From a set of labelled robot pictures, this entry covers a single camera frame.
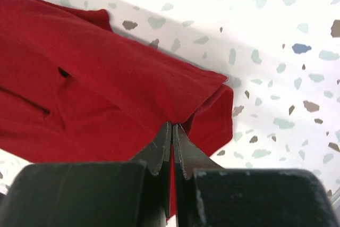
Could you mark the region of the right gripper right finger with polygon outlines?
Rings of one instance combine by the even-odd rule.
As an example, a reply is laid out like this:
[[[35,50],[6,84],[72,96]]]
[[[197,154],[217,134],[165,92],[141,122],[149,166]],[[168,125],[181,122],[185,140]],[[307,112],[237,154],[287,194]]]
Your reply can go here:
[[[317,177],[303,169],[225,169],[172,134],[177,226],[339,226]]]

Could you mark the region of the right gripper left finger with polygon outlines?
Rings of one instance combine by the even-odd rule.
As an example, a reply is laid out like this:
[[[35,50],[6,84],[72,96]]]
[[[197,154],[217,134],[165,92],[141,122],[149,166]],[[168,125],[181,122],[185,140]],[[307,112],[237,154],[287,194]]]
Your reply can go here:
[[[172,126],[126,162],[26,166],[1,197],[1,226],[165,226]]]

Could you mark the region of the red t shirt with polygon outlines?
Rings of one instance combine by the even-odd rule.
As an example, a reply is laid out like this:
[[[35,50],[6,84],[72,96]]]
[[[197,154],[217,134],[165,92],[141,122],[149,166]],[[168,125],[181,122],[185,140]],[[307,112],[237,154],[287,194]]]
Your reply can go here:
[[[1,149],[33,163],[126,161],[165,122],[212,155],[233,136],[233,91],[113,33],[105,10],[1,0]]]

